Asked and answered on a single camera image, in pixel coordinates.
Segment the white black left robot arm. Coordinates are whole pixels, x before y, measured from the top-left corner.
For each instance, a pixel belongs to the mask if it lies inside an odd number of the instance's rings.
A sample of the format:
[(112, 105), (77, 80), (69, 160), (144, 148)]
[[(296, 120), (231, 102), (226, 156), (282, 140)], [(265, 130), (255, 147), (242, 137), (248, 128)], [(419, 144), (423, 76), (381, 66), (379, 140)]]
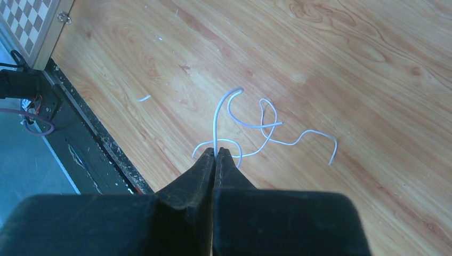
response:
[(37, 73), (27, 65), (24, 57), (17, 50), (11, 50), (10, 55), (16, 64), (1, 62), (1, 67), (16, 68), (16, 70), (1, 69), (1, 99), (37, 97), (40, 87)]

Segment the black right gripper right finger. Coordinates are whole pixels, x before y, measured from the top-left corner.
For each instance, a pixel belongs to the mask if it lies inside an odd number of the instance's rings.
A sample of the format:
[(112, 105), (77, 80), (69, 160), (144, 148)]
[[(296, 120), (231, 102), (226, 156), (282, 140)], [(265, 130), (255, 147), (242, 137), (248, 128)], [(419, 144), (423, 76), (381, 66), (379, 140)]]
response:
[(257, 189), (218, 152), (213, 190), (214, 255), (370, 255), (361, 220), (343, 194)]

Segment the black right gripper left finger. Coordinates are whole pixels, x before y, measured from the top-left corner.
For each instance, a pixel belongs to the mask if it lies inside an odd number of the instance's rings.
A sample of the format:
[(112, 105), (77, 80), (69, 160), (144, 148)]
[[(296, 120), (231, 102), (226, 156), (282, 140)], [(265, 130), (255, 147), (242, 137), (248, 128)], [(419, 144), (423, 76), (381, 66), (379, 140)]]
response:
[(153, 194), (36, 195), (1, 228), (1, 255), (208, 255), (212, 148)]

